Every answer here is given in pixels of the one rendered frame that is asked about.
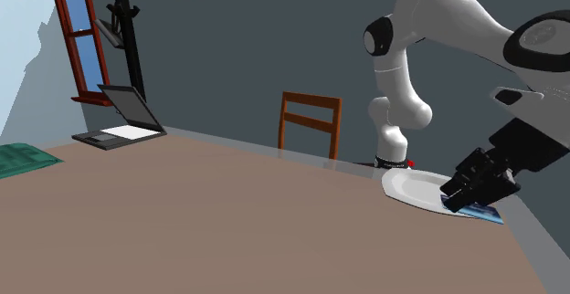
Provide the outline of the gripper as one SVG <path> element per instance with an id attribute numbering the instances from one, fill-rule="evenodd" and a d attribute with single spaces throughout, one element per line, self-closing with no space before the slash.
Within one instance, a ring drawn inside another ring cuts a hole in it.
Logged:
<path id="1" fill-rule="evenodd" d="M 570 153 L 560 142 L 513 118 L 489 138 L 494 149 L 476 148 L 440 187 L 448 198 L 444 206 L 458 212 L 465 206 L 490 205 L 521 190 L 510 176 L 522 170 L 537 173 Z"/>

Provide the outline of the blue flat book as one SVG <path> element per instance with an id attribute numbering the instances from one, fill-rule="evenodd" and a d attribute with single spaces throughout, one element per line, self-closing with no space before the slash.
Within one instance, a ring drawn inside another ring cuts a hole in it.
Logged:
<path id="1" fill-rule="evenodd" d="M 448 199 L 449 198 L 446 195 L 442 194 L 439 198 L 439 205 L 445 211 L 453 213 L 445 205 L 445 202 Z M 460 208 L 456 213 L 453 213 L 453 214 L 462 215 L 462 216 L 471 217 L 471 218 L 477 218 L 480 220 L 489 221 L 489 222 L 499 224 L 499 225 L 504 224 L 504 221 L 501 218 L 501 215 L 499 214 L 497 209 L 493 206 L 482 206 L 482 205 L 478 205 L 478 204 L 474 203 L 474 204 L 466 205 L 466 206 Z"/>

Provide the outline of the white plate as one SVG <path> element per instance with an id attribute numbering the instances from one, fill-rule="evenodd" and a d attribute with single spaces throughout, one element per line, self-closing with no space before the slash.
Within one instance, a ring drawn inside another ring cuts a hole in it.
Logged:
<path id="1" fill-rule="evenodd" d="M 397 201 L 433 213 L 467 217 L 449 211 L 442 204 L 440 186 L 448 180 L 449 177 L 438 173 L 394 168 L 384 173 L 381 182 L 385 195 Z"/>

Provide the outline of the brown wooden chair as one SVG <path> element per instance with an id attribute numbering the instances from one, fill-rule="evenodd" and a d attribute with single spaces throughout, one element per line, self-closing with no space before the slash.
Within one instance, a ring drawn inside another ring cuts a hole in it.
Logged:
<path id="1" fill-rule="evenodd" d="M 332 120 L 323 121 L 288 111 L 288 103 L 298 103 L 332 111 Z M 285 123 L 290 122 L 316 131 L 327 132 L 331 135 L 328 158 L 336 160 L 340 137 L 343 100 L 336 97 L 326 97 L 299 92 L 283 91 L 280 105 L 280 120 L 278 131 L 278 148 L 284 148 Z"/>

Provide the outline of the brown table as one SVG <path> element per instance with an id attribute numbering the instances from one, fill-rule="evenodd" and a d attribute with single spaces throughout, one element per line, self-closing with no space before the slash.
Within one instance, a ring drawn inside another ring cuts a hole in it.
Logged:
<path id="1" fill-rule="evenodd" d="M 170 130 L 0 180 L 0 294 L 570 294 L 517 197 L 502 224 L 387 197 L 375 170 Z"/>

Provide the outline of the open dark grey laptop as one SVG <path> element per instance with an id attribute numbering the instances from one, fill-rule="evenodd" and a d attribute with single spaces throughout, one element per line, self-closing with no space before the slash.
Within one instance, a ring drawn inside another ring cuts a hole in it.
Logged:
<path id="1" fill-rule="evenodd" d="M 108 151 L 167 134 L 136 88 L 102 84 L 99 84 L 98 87 L 127 124 L 75 134 L 71 136 L 74 141 Z"/>

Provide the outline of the black coat stand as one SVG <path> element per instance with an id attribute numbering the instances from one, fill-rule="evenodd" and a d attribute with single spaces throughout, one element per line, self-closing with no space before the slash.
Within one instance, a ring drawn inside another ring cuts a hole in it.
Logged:
<path id="1" fill-rule="evenodd" d="M 130 0 L 114 0 L 114 3 L 107 4 L 106 8 L 111 12 L 111 21 L 95 19 L 94 24 L 113 47 L 124 51 L 131 85 L 142 99 L 146 100 L 133 25 L 133 19 L 139 14 L 140 8 L 131 6 Z"/>

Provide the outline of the red framed window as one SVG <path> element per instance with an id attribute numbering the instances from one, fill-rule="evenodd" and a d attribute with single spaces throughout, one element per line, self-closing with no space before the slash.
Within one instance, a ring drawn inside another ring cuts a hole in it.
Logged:
<path id="1" fill-rule="evenodd" d="M 106 61 L 92 0 L 54 0 L 59 23 L 68 51 L 69 63 L 78 94 L 72 99 L 80 103 L 111 105 L 100 91 L 109 84 Z"/>

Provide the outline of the green flat book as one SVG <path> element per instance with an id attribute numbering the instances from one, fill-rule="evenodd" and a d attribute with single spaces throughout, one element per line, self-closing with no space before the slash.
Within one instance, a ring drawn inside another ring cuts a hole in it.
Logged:
<path id="1" fill-rule="evenodd" d="M 59 158 L 26 143 L 0 145 L 0 179 L 62 163 Z"/>

